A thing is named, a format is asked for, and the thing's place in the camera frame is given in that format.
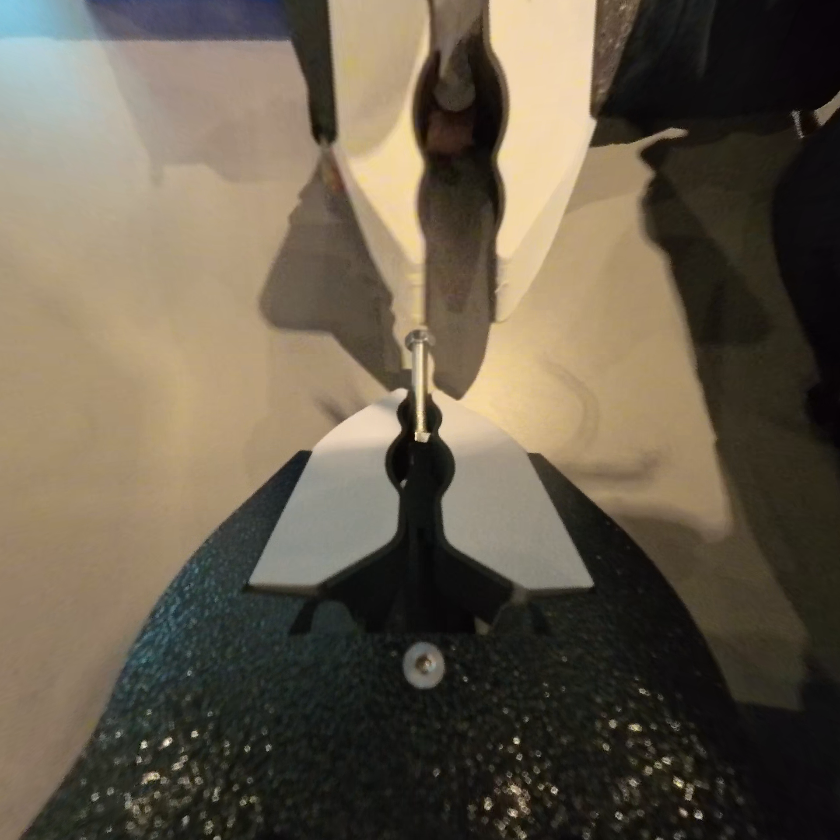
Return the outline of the silver metal bolt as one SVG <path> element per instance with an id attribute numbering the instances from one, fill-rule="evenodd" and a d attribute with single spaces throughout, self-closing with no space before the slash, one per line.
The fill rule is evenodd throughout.
<path id="1" fill-rule="evenodd" d="M 412 357 L 413 436 L 425 445 L 431 438 L 427 420 L 428 346 L 418 344 L 410 350 Z"/>

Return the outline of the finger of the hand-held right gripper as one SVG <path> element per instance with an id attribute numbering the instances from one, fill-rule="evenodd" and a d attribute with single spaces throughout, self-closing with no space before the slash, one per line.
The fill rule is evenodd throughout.
<path id="1" fill-rule="evenodd" d="M 366 247 L 392 295 L 396 330 L 425 322 L 426 246 L 418 216 L 425 162 L 415 95 L 430 54 L 424 1 L 330 1 L 333 155 Z"/>
<path id="2" fill-rule="evenodd" d="M 495 322 L 510 318 L 558 233 L 595 129 L 595 1 L 490 1 L 503 87 Z"/>

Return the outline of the person's dark clothing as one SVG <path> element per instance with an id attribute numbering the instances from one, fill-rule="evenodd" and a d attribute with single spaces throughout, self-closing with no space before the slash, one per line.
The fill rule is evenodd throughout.
<path id="1" fill-rule="evenodd" d="M 805 408 L 839 444 L 839 121 L 803 145 L 773 196 L 773 245 L 784 287 L 814 355 Z"/>

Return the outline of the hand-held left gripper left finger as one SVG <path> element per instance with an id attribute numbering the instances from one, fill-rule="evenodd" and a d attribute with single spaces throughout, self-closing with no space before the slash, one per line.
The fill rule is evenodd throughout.
<path id="1" fill-rule="evenodd" d="M 397 388 L 312 449 L 248 579 L 259 594 L 341 604 L 365 632 L 394 623 L 412 554 L 400 477 L 411 402 Z"/>

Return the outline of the blue box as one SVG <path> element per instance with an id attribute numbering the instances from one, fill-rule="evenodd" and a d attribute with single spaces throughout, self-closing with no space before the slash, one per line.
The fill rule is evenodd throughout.
<path id="1" fill-rule="evenodd" d="M 118 40 L 288 40 L 279 1 L 88 1 L 97 29 Z"/>

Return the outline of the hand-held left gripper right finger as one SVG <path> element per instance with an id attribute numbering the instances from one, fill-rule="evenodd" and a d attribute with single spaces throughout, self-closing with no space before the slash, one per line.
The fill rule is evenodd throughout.
<path id="1" fill-rule="evenodd" d="M 508 606 L 591 592 L 594 581 L 526 449 L 487 417 L 434 395 L 444 452 L 439 585 L 483 627 Z"/>

